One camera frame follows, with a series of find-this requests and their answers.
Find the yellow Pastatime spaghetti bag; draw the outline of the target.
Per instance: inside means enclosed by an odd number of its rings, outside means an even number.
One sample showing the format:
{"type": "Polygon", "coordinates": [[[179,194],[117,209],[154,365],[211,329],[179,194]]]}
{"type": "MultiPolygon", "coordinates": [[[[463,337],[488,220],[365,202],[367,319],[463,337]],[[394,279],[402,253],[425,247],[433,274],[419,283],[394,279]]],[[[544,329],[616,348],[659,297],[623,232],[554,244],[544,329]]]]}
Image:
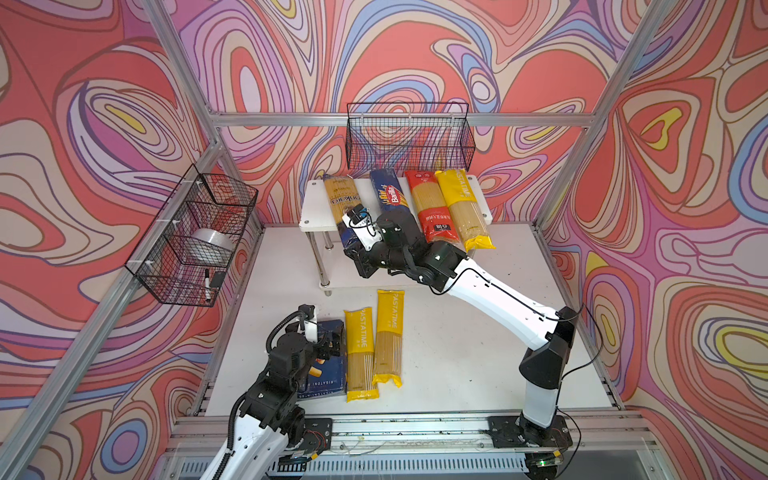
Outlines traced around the yellow Pastatime spaghetti bag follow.
{"type": "Polygon", "coordinates": [[[345,312],[347,371],[346,400],[373,400],[379,397],[374,383],[375,340],[371,307],[345,312]]]}
{"type": "Polygon", "coordinates": [[[404,296],[404,291],[378,291],[374,384],[402,387],[404,296]]]}
{"type": "Polygon", "coordinates": [[[437,171],[435,177],[464,249],[495,249],[466,171],[437,171]]]}

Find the red spaghetti bag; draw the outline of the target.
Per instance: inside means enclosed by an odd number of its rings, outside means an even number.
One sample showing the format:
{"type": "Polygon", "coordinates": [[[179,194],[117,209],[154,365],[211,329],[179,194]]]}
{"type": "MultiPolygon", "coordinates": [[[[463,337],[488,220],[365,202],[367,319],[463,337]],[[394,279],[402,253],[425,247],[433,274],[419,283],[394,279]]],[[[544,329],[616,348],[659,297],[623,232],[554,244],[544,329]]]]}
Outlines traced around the red spaghetti bag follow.
{"type": "Polygon", "coordinates": [[[457,245],[459,235],[435,174],[429,171],[406,171],[405,178],[427,241],[446,241],[457,245]]]}

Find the dark blue Barilla spaghetti box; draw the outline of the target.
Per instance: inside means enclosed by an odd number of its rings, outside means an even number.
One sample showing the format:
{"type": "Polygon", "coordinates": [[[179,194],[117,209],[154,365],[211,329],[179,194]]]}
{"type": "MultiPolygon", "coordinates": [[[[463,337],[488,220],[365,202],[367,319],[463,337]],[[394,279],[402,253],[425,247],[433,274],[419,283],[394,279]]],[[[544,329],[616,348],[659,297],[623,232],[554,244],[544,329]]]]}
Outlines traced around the dark blue Barilla spaghetti box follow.
{"type": "Polygon", "coordinates": [[[369,178],[382,212],[409,209],[404,190],[393,169],[372,170],[369,178]]]}

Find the blue Ankara spaghetti bag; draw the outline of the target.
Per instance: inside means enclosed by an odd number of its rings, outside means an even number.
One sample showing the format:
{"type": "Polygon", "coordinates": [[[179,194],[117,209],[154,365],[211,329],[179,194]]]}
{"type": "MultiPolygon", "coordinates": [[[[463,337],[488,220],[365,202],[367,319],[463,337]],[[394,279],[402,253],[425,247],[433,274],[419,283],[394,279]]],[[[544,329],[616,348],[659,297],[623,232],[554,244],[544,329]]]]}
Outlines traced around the blue Ankara spaghetti bag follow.
{"type": "Polygon", "coordinates": [[[348,176],[325,175],[323,183],[342,247],[346,249],[357,240],[357,236],[344,223],[343,217],[348,211],[361,205],[362,201],[354,180],[348,176]]]}

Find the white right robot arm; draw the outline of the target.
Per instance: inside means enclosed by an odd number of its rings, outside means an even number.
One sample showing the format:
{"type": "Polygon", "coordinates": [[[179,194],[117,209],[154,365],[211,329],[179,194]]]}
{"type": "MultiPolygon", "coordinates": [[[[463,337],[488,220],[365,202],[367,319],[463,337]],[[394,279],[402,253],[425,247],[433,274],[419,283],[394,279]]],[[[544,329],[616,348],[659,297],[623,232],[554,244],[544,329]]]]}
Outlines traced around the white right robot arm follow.
{"type": "Polygon", "coordinates": [[[342,216],[356,239],[345,249],[358,274],[371,277],[383,269],[404,275],[475,307],[516,335],[527,347],[519,365],[526,382],[522,413],[513,421],[513,440],[530,447],[550,446],[560,421],[559,394],[574,343],[577,311],[556,310],[504,284],[453,244],[427,241],[415,217],[386,211],[373,217],[362,205],[342,216]]]}

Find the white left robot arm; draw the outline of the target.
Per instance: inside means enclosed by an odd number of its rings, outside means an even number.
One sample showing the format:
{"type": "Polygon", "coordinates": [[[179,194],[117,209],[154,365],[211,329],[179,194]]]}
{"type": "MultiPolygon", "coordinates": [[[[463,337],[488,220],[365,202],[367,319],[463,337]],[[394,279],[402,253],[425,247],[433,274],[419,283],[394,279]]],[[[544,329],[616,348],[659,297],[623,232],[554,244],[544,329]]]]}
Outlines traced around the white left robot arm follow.
{"type": "Polygon", "coordinates": [[[321,333],[302,304],[268,334],[267,363],[230,409],[224,444],[203,479],[260,479],[273,465],[306,465],[331,446],[332,421],[308,420],[298,404],[307,381],[342,353],[342,336],[321,333]]]}

